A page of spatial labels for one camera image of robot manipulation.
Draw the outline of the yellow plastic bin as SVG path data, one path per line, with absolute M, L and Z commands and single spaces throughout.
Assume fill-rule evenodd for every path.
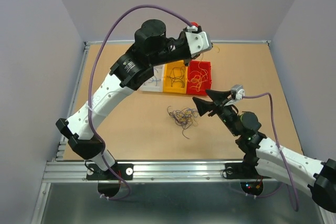
M 186 94 L 187 71 L 183 60 L 165 64 L 163 92 Z

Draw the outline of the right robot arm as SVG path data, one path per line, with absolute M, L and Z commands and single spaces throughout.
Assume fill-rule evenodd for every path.
M 218 116 L 245 154 L 241 170 L 244 175 L 256 174 L 292 186 L 295 195 L 306 193 L 321 208 L 335 212 L 335 160 L 320 161 L 292 151 L 260 131 L 257 115 L 239 112 L 235 104 L 246 98 L 242 86 L 229 91 L 206 90 L 210 100 L 193 98 L 200 116 Z

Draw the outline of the white plastic bin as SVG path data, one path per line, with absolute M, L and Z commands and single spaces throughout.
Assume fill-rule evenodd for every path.
M 149 78 L 139 90 L 143 92 L 163 92 L 163 80 L 164 80 L 165 65 L 154 67 L 154 76 Z

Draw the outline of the red plastic bin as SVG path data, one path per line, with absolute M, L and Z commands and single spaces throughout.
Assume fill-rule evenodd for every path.
M 187 71 L 186 94 L 207 96 L 205 90 L 211 89 L 211 63 L 191 61 Z

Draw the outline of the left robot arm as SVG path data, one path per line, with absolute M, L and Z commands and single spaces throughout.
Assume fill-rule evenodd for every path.
M 167 38 L 165 23 L 157 19 L 145 21 L 134 39 L 134 44 L 113 64 L 103 83 L 80 110 L 56 122 L 72 150 L 93 161 L 106 179 L 116 175 L 116 161 L 94 130 L 123 99 L 154 75 L 155 66 L 179 60 L 189 63 L 210 47 L 200 27 L 188 26 L 177 39 Z

